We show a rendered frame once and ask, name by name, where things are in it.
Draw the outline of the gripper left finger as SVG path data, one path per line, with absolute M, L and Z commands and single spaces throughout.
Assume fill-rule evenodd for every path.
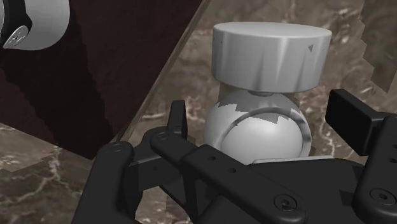
M 302 198 L 211 146 L 187 139 L 185 102 L 138 146 L 115 142 L 97 153 L 72 224 L 133 224 L 143 191 L 165 188 L 193 224 L 305 224 Z

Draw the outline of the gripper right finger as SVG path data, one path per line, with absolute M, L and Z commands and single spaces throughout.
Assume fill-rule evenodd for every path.
M 326 123 L 366 164 L 351 206 L 366 224 L 397 224 L 397 113 L 378 112 L 344 89 L 330 91 Z

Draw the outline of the dark robot stand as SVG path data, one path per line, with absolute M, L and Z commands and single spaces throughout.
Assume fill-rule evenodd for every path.
M 0 122 L 94 158 L 135 117 L 205 0 L 2 0 Z

